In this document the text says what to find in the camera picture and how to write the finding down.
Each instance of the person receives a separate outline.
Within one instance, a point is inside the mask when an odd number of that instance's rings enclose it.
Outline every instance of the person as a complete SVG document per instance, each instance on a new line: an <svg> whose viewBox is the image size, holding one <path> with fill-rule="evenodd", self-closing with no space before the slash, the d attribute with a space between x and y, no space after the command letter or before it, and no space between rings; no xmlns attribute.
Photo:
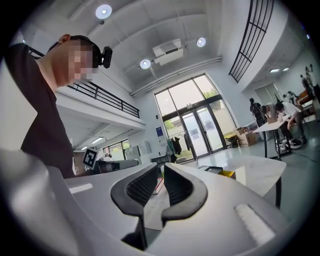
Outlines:
<svg viewBox="0 0 320 256"><path fill-rule="evenodd" d="M277 111L276 111L276 105L274 103L268 103L267 105L263 105L261 107L261 112L267 117L267 118L277 118ZM283 136L288 137L289 139L292 139L292 134L290 130L288 130L288 122L285 121L281 126L280 129L282 131Z"/></svg>
<svg viewBox="0 0 320 256"><path fill-rule="evenodd" d="M311 100L313 100L314 99L314 94L312 92L311 87L309 86L308 80L305 77L303 77L302 74L300 75L300 77L301 77L301 82L302 82L303 88L305 89L305 91L308 94L309 98Z"/></svg>
<svg viewBox="0 0 320 256"><path fill-rule="evenodd" d="M305 67L306 79L307 79L309 85L311 86L311 88L313 88L313 93L316 96L318 102L320 103L320 87L319 87L319 84L317 84L317 80L314 75L312 64L310 64L310 68L311 68L311 71L309 70L309 68L307 66Z"/></svg>
<svg viewBox="0 0 320 256"><path fill-rule="evenodd" d="M260 107L261 105L259 103L255 102L253 98L250 98L250 112L254 116L258 127L262 126L266 122L260 110Z"/></svg>
<svg viewBox="0 0 320 256"><path fill-rule="evenodd" d="M21 150L46 166L57 167L65 179L75 176L73 149L57 110L55 92L92 73L99 65L99 54L89 38L64 34L37 60L24 43L10 46L4 56L16 85L37 112Z"/></svg>
<svg viewBox="0 0 320 256"><path fill-rule="evenodd" d="M290 127L293 125L293 121L295 120L301 133L302 142L304 144L307 143L304 127L302 124L303 116L301 110L289 102L275 104L275 110L279 114L284 113L286 115L291 115L290 119L287 122L287 129L290 130Z"/></svg>

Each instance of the black metal railing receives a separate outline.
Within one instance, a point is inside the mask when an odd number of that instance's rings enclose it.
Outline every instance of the black metal railing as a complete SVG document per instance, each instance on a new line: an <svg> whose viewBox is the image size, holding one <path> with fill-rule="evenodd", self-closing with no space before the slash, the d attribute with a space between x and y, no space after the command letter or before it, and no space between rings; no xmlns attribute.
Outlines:
<svg viewBox="0 0 320 256"><path fill-rule="evenodd" d="M33 49L30 46L29 53L35 59L39 59L44 56L43 53L37 51L36 49ZM68 87L75 90L76 92L85 94L97 101L103 102L136 118L140 118L139 109L130 105L129 103L125 102L124 100L120 99L119 97L113 95L112 93L108 92L107 90L101 88L100 86L96 85L95 83L89 80L75 82L72 85L68 85Z"/></svg>
<svg viewBox="0 0 320 256"><path fill-rule="evenodd" d="M237 83L256 56L267 32L273 8L274 0L250 1L249 15L242 42L229 72L229 75L231 75Z"/></svg>

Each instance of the hanging clothes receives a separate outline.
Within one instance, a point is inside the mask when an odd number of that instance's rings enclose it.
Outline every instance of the hanging clothes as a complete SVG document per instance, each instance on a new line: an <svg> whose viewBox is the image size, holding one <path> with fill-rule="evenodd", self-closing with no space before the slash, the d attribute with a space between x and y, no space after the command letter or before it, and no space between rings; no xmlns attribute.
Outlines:
<svg viewBox="0 0 320 256"><path fill-rule="evenodd" d="M177 157L174 154L172 154L171 155L171 163L175 163L176 160L177 160Z"/></svg>
<svg viewBox="0 0 320 256"><path fill-rule="evenodd" d="M175 147L174 147L174 144L172 142L172 139L168 138L167 142L168 142L169 148L172 150L173 154L175 154L176 151L175 151Z"/></svg>
<svg viewBox="0 0 320 256"><path fill-rule="evenodd" d="M180 155L180 153L181 153L181 151L182 151L182 148L181 148L181 145L180 145L179 140L180 140L180 139L177 138L177 137L174 137L174 140L172 140L172 141L174 141L173 146L174 146L174 149L175 149L175 151L176 151L176 153L177 153L178 155Z"/></svg>
<svg viewBox="0 0 320 256"><path fill-rule="evenodd" d="M190 143L189 143L189 138L187 134L184 134L184 141L186 144L186 149L190 151Z"/></svg>

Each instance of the ceiling light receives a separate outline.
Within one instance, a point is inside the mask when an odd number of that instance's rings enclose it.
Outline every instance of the ceiling light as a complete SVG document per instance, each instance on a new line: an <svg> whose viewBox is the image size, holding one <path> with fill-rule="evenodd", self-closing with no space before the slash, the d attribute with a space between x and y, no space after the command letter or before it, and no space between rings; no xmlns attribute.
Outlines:
<svg viewBox="0 0 320 256"><path fill-rule="evenodd" d="M279 68L274 68L270 70L270 73L275 73L275 72L278 72L279 70L280 70Z"/></svg>
<svg viewBox="0 0 320 256"><path fill-rule="evenodd" d="M103 137L97 138L96 140L92 141L91 144L95 144L95 143L97 143L98 141L101 141L102 139L103 139Z"/></svg>
<svg viewBox="0 0 320 256"><path fill-rule="evenodd" d="M150 66L151 66L151 62L150 62L150 60L148 60L148 59L143 59L143 60L140 62L140 67L141 67L142 69L144 69L144 70L150 68Z"/></svg>
<svg viewBox="0 0 320 256"><path fill-rule="evenodd" d="M196 41L196 45L199 47L204 47L206 44L206 39L204 39L203 37L198 38L198 40Z"/></svg>
<svg viewBox="0 0 320 256"><path fill-rule="evenodd" d="M108 4L100 5L95 10L95 16L97 16L101 20L108 18L111 15L111 13L112 13L112 8Z"/></svg>

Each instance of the tree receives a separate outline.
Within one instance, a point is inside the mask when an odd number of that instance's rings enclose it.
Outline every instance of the tree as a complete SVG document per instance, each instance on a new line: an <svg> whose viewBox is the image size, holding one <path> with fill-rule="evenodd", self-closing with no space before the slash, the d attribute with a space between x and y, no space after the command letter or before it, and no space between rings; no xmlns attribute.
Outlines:
<svg viewBox="0 0 320 256"><path fill-rule="evenodd" d="M210 97L217 95L217 92L213 88L211 88L210 91L204 92L203 95L204 95L204 98L208 99Z"/></svg>
<svg viewBox="0 0 320 256"><path fill-rule="evenodd" d="M204 97L206 99L210 98L210 97L213 97L215 95L218 95L217 91L214 90L213 88L211 88L210 91L206 91L203 93ZM215 101L213 103L210 104L211 108L213 111L217 111L217 110L220 110L221 109L221 104L220 104L220 100L218 101Z"/></svg>
<svg viewBox="0 0 320 256"><path fill-rule="evenodd" d="M173 129L176 126L172 123L171 119L164 121L164 126L167 130Z"/></svg>

